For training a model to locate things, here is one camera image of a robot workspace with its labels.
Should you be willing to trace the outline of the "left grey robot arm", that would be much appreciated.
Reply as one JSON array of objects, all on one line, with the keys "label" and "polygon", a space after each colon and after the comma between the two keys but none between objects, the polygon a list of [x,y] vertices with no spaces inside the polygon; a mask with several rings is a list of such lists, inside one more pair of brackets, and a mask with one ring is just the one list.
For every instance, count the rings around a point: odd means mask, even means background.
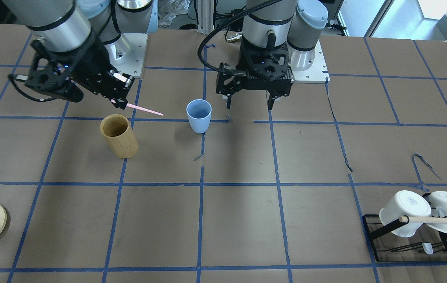
[{"label": "left grey robot arm", "polygon": [[294,83],[328,83],[319,43],[329,12],[318,0],[248,0],[236,66],[221,63],[216,93],[231,107],[241,90],[266,91],[267,107],[290,95]]}]

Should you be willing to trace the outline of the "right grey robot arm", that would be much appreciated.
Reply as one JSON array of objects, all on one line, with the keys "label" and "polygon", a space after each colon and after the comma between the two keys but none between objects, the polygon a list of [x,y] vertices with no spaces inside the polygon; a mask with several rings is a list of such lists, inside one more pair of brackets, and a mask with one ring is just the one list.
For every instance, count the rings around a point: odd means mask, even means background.
[{"label": "right grey robot arm", "polygon": [[6,0],[35,39],[28,75],[8,75],[35,102],[82,101],[81,87],[128,107],[141,76],[148,34],[158,28],[156,0]]}]

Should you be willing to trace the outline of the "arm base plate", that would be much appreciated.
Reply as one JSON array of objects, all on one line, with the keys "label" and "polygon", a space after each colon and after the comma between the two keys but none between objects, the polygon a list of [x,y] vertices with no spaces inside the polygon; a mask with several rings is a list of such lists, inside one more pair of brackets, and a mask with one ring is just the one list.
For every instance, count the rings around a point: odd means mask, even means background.
[{"label": "arm base plate", "polygon": [[289,64],[295,83],[324,84],[331,82],[320,41],[310,51],[296,50],[288,45]]},{"label": "arm base plate", "polygon": [[119,71],[140,79],[143,76],[148,34],[127,33],[105,47],[110,63]]}]

